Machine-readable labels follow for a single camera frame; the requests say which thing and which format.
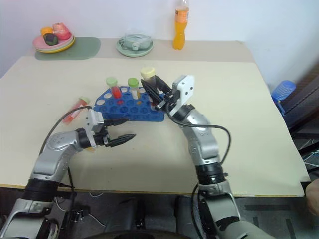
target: green placemat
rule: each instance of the green placemat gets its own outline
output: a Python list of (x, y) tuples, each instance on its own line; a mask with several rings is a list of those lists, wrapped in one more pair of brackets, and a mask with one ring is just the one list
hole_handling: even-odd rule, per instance
[(85, 60), (94, 57), (101, 47), (101, 41), (95, 37), (76, 37), (73, 46), (65, 51), (46, 54), (36, 52), (35, 58), (40, 61)]

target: bottle cap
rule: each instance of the bottle cap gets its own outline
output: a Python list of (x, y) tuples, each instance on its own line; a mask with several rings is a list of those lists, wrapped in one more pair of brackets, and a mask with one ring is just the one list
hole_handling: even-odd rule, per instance
[(108, 77), (105, 82), (109, 87), (116, 86), (118, 84), (118, 80), (115, 77)]
[(90, 99), (85, 96), (81, 96), (79, 99), (84, 100), (87, 104), (90, 103)]
[(144, 79), (151, 78), (155, 75), (155, 68), (154, 67), (143, 67), (141, 69), (141, 76)]
[(139, 81), (136, 78), (132, 77), (128, 79), (128, 84), (130, 87), (137, 87), (139, 86)]

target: cable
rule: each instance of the cable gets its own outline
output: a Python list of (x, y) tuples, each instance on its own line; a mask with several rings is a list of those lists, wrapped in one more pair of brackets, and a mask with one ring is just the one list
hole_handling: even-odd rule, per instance
[(65, 210), (65, 209), (63, 209), (63, 208), (60, 207), (59, 202), (58, 202), (58, 200), (56, 199), (56, 197), (54, 198), (54, 200), (55, 200), (56, 206), (57, 206), (61, 211), (65, 212), (65, 213), (66, 213), (66, 212), (69, 212), (69, 210)]
[(89, 192), (89, 194), (90, 194), (90, 196), (91, 196), (92, 198), (98, 198), (98, 197), (100, 197), (101, 195), (103, 195), (104, 193), (100, 193), (100, 194), (97, 194), (97, 195), (93, 195), (91, 192)]
[(316, 152), (311, 153), (307, 158), (303, 159), (303, 161), (305, 162), (307, 159), (310, 159), (315, 154), (319, 154), (319, 152), (316, 151)]
[(303, 145), (301, 145), (301, 147), (300, 147), (298, 150), (303, 149), (303, 148), (310, 142), (310, 140), (311, 140), (311, 139), (309, 139), (306, 143), (304, 143)]
[(94, 220), (96, 220), (101, 226), (106, 227), (106, 224), (103, 224), (99, 219), (97, 219), (94, 215), (89, 213), (89, 216), (91, 218), (93, 218)]
[[(78, 108), (74, 108), (72, 110), (70, 110), (69, 112), (65, 113), (55, 124), (54, 126), (52, 127), (52, 129), (49, 131), (48, 135), (46, 136), (46, 138), (44, 139), (43, 141), (43, 144), (41, 146), (41, 149), (40, 149), (40, 153), (39, 155), (43, 152), (44, 150), (44, 147), (48, 141), (48, 139), (50, 138), (50, 136), (52, 135), (53, 131), (56, 129), (56, 127), (61, 123), (61, 121), (67, 117), (69, 114), (75, 112), (75, 111), (78, 111), (78, 110), (82, 110), (82, 109), (92, 109), (91, 106), (82, 106), (82, 107), (78, 107)], [(74, 192), (74, 185), (73, 185), (73, 180), (72, 180), (72, 175), (71, 175), (71, 171), (70, 171), (70, 168), (68, 167), (68, 176), (69, 176), (69, 180), (70, 180), (70, 184), (71, 184), (71, 205), (70, 205), (70, 211), (69, 212), (72, 212), (73, 211), (73, 208), (74, 208), (74, 201), (75, 201), (75, 192)], [(69, 225), (71, 224), (71, 215), (69, 215), (69, 218), (68, 218), (68, 221), (67, 221), (67, 226), (66, 228), (69, 228)]]
[(313, 167), (319, 167), (319, 165), (316, 165), (316, 164), (312, 164), (312, 163), (306, 163), (306, 162), (305, 162), (305, 164), (306, 164), (306, 165), (310, 165), (310, 166), (313, 166)]
[[(55, 200), (55, 203), (56, 203), (56, 206), (58, 207), (58, 209), (60, 209), (61, 211), (65, 212), (65, 213), (69, 212), (69, 210), (65, 210), (65, 209), (61, 208), (56, 197), (54, 198), (54, 200)], [(106, 224), (103, 224), (99, 219), (96, 218), (96, 216), (94, 216), (91, 213), (89, 213), (88, 215), (90, 217), (92, 217), (94, 220), (96, 220), (101, 226), (106, 227)]]
[(193, 191), (192, 191), (192, 193), (191, 193), (191, 201), (190, 201), (191, 211), (190, 211), (190, 213), (191, 213), (191, 220), (192, 220), (193, 225), (194, 225), (194, 227), (195, 227), (195, 230), (196, 230), (196, 232), (197, 232), (197, 234), (198, 234), (198, 237), (199, 237), (200, 239), (204, 239), (203, 235), (200, 233), (200, 230), (199, 230), (198, 225), (197, 225), (197, 223), (196, 223), (195, 214), (194, 214), (194, 196), (195, 196), (195, 192), (196, 192), (196, 189), (197, 189), (197, 188), (198, 188), (198, 184), (195, 185), (195, 187), (193, 188)]
[(62, 201), (60, 202), (59, 200), (58, 200), (58, 198), (56, 197), (56, 200), (58, 201), (58, 203), (60, 204), (60, 203), (64, 203), (65, 202), (65, 198), (62, 198), (62, 197), (60, 197), (61, 199), (62, 199)]
[(229, 152), (229, 149), (230, 149), (230, 144), (231, 144), (231, 135), (230, 135), (230, 132), (228, 131), (228, 129), (226, 129), (225, 127), (223, 126), (220, 126), (220, 125), (213, 125), (213, 124), (191, 124), (191, 123), (182, 123), (176, 119), (174, 119), (170, 114), (169, 114), (169, 104), (166, 104), (166, 107), (165, 107), (165, 111), (168, 115), (168, 117), (170, 118), (171, 121), (173, 121), (174, 123), (176, 124), (179, 124), (179, 125), (182, 125), (182, 126), (185, 126), (185, 127), (192, 127), (192, 128), (218, 128), (218, 129), (222, 129), (223, 131), (225, 131), (227, 133), (227, 136), (228, 136), (228, 144), (227, 144), (227, 149), (225, 151), (225, 154), (222, 158), (222, 160), (220, 161), (220, 164), (223, 164), (226, 157), (227, 157), (227, 154)]
[(45, 147), (45, 145), (46, 145), (46, 142), (47, 142), (48, 139), (50, 138), (50, 136), (51, 136), (51, 134), (53, 133), (53, 131), (55, 130), (55, 128), (59, 125), (59, 123), (61, 123), (61, 121), (62, 121), (65, 117), (67, 117), (69, 114), (71, 114), (71, 113), (73, 113), (73, 112), (75, 112), (75, 111), (78, 111), (78, 110), (81, 110), (81, 109), (91, 109), (91, 108), (92, 108), (92, 106), (82, 106), (82, 107), (79, 107), (79, 108), (72, 109), (72, 110), (70, 110), (69, 112), (65, 113), (65, 114), (55, 123), (55, 125), (52, 127), (52, 129), (50, 130), (50, 132), (49, 132), (48, 135), (46, 136), (46, 138), (45, 138), (45, 140), (44, 140), (44, 142), (43, 142), (43, 144), (42, 144), (42, 147), (41, 147), (41, 149), (40, 149), (39, 155), (43, 152), (44, 147)]

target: orange bottle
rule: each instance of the orange bottle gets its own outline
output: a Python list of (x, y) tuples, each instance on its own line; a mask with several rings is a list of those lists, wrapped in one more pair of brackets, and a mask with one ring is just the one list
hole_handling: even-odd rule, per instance
[(173, 48), (176, 50), (183, 49), (185, 45), (185, 28), (188, 22), (188, 0), (179, 0), (175, 10), (175, 31), (176, 35), (173, 41)]

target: black cable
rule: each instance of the black cable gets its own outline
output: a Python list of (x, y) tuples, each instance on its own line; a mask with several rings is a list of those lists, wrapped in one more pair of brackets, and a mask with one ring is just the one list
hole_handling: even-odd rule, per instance
[(190, 207), (191, 207), (191, 220), (193, 222), (193, 225), (195, 227), (195, 230), (199, 236), (200, 239), (204, 239), (203, 235), (201, 234), (199, 228), (198, 228), (198, 225), (196, 223), (196, 219), (195, 219), (195, 214), (194, 214), (194, 196), (195, 196), (195, 192), (196, 192), (196, 189), (198, 188), (198, 184), (195, 185), (194, 189), (193, 189), (193, 192), (191, 193), (191, 201), (190, 201)]
[(67, 185), (67, 184), (64, 184), (64, 183), (59, 183), (59, 187), (71, 188), (71, 185)]
[[(52, 127), (52, 129), (50, 130), (50, 132), (48, 133), (48, 135), (46, 136), (42, 146), (41, 146), (41, 149), (40, 149), (40, 153), (39, 155), (43, 152), (44, 150), (44, 147), (48, 141), (48, 139), (50, 138), (50, 136), (52, 135), (53, 131), (56, 129), (56, 127), (61, 123), (61, 121), (67, 117), (69, 114), (75, 112), (75, 111), (78, 111), (78, 110), (82, 110), (82, 109), (92, 109), (91, 106), (82, 106), (82, 107), (78, 107), (78, 108), (74, 108), (72, 110), (70, 110), (69, 112), (65, 113), (55, 124), (54, 126)], [(69, 176), (69, 180), (70, 180), (70, 185), (71, 185), (71, 205), (70, 205), (70, 214), (69, 214), (69, 218), (68, 218), (68, 221), (67, 221), (67, 226), (66, 228), (69, 228), (69, 225), (71, 223), (71, 218), (72, 218), (72, 211), (74, 209), (74, 202), (75, 202), (75, 192), (74, 192), (74, 185), (73, 185), (73, 179), (72, 179), (72, 174), (71, 174), (71, 170), (70, 168), (68, 167), (68, 176)]]
[(230, 132), (228, 131), (228, 129), (226, 129), (225, 127), (223, 126), (220, 126), (220, 125), (213, 125), (213, 124), (191, 124), (191, 123), (183, 123), (183, 122), (180, 122), (176, 119), (174, 119), (170, 114), (169, 114), (169, 104), (167, 103), (166, 104), (166, 107), (165, 107), (165, 111), (168, 115), (168, 117), (170, 118), (171, 121), (173, 121), (174, 123), (176, 124), (179, 124), (179, 125), (182, 125), (182, 126), (185, 126), (185, 127), (192, 127), (192, 128), (218, 128), (218, 129), (222, 129), (223, 131), (225, 131), (227, 133), (227, 136), (228, 136), (228, 144), (227, 144), (227, 149), (225, 151), (225, 154), (222, 158), (222, 160), (220, 161), (220, 164), (223, 164), (226, 157), (227, 157), (227, 154), (229, 152), (229, 149), (230, 149), (230, 144), (231, 144), (231, 135), (230, 135)]
[(309, 170), (307, 170), (307, 172), (308, 173), (312, 173), (312, 172), (315, 172), (317, 170), (319, 170), (319, 167), (315, 167), (315, 168), (309, 169)]
[(55, 123), (55, 125), (52, 127), (52, 129), (50, 130), (50, 132), (49, 132), (48, 135), (46, 136), (46, 138), (45, 138), (45, 140), (44, 140), (44, 142), (43, 142), (43, 144), (42, 144), (42, 147), (41, 147), (41, 149), (40, 149), (39, 155), (43, 152), (44, 147), (45, 147), (45, 145), (46, 145), (46, 142), (47, 142), (48, 139), (50, 138), (50, 136), (51, 136), (51, 134), (53, 133), (53, 131), (55, 130), (55, 128), (59, 125), (59, 123), (61, 123), (61, 121), (62, 121), (65, 117), (67, 117), (69, 114), (71, 114), (71, 113), (73, 113), (73, 112), (75, 112), (75, 111), (78, 111), (78, 110), (81, 110), (81, 109), (91, 109), (91, 108), (92, 108), (92, 106), (82, 106), (82, 107), (79, 107), (79, 108), (72, 109), (72, 110), (70, 110), (69, 112), (65, 113), (65, 114)]

